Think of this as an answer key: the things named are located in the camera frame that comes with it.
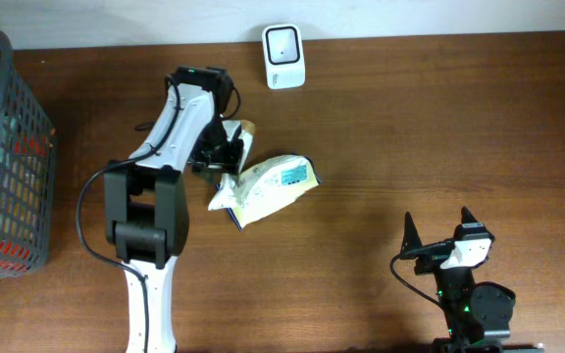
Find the dark grey plastic basket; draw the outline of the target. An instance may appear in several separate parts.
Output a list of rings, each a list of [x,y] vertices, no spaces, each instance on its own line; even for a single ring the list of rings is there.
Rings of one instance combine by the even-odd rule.
[[[48,258],[58,140],[0,30],[0,278]]]

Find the orange red snack bag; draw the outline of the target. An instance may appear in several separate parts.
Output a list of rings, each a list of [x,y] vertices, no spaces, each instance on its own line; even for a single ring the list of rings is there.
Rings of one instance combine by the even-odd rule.
[[[0,152],[0,277],[35,271],[48,254],[53,146],[27,136],[9,146]]]

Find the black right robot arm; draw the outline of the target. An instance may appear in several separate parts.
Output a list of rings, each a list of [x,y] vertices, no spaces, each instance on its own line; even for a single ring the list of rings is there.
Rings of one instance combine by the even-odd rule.
[[[402,283],[443,312],[447,338],[432,342],[433,352],[501,352],[502,341],[510,336],[510,321],[516,294],[498,283],[476,282],[473,270],[488,260],[494,235],[467,207],[453,236],[423,244],[412,215],[404,216],[404,234],[395,260],[413,260],[417,276],[432,275],[434,298],[403,280]]]

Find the cream snack bag blue label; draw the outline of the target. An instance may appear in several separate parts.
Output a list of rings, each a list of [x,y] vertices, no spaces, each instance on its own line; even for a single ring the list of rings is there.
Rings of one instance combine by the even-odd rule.
[[[226,210],[235,226],[243,230],[321,183],[308,157],[280,155],[253,165],[238,177],[223,174],[208,210]]]

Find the white barcode scanner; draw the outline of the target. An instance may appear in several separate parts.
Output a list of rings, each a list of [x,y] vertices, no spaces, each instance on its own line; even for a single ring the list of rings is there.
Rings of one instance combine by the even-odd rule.
[[[301,31],[292,24],[266,26],[261,34],[267,85],[272,90],[300,87],[306,80]]]

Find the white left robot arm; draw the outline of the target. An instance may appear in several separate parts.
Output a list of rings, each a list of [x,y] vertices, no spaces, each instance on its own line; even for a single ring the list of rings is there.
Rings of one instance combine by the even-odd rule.
[[[235,175],[238,91],[227,70],[180,66],[165,79],[166,102],[141,145],[104,174],[106,238],[128,282],[129,352],[174,352],[173,273],[188,236],[183,173]]]

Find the white tube with gold cap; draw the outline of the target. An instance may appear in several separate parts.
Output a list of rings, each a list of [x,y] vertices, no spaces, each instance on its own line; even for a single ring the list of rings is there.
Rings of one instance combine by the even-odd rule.
[[[236,170],[222,174],[220,186],[235,186],[238,184],[239,175],[243,170],[254,139],[256,125],[248,120],[223,121],[223,127],[228,136],[228,142],[239,147]]]

